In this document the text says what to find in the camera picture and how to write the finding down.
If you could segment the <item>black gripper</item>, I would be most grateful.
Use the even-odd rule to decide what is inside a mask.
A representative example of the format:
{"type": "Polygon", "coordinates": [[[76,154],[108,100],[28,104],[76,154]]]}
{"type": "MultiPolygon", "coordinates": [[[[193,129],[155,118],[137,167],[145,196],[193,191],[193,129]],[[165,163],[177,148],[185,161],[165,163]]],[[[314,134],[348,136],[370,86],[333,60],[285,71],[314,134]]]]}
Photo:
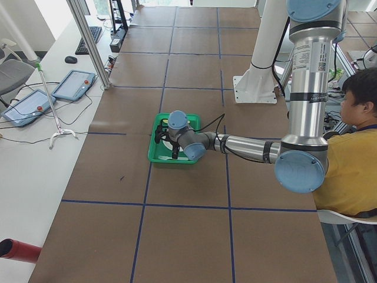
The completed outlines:
{"type": "Polygon", "coordinates": [[[179,149],[180,149],[180,145],[178,143],[178,141],[176,140],[175,137],[172,137],[170,134],[168,135],[169,137],[169,142],[170,144],[172,145],[172,159],[173,160],[177,160],[178,159],[178,156],[179,156],[179,149]]]}

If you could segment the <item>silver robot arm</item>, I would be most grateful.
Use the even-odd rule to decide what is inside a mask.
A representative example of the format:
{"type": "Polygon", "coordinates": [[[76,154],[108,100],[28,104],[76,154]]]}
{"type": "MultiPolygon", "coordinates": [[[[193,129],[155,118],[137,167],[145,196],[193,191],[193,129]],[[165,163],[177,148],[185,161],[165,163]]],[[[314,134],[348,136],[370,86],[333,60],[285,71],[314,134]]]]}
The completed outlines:
{"type": "Polygon", "coordinates": [[[310,193],[324,181],[328,144],[323,121],[328,100],[330,51],[345,33],[346,1],[267,1],[250,68],[233,79],[238,103],[274,103],[271,68],[285,33],[294,45],[289,130],[281,142],[255,140],[218,132],[196,133],[179,110],[168,117],[167,136],[174,151],[190,160],[208,149],[275,166],[286,189],[310,193]]]}

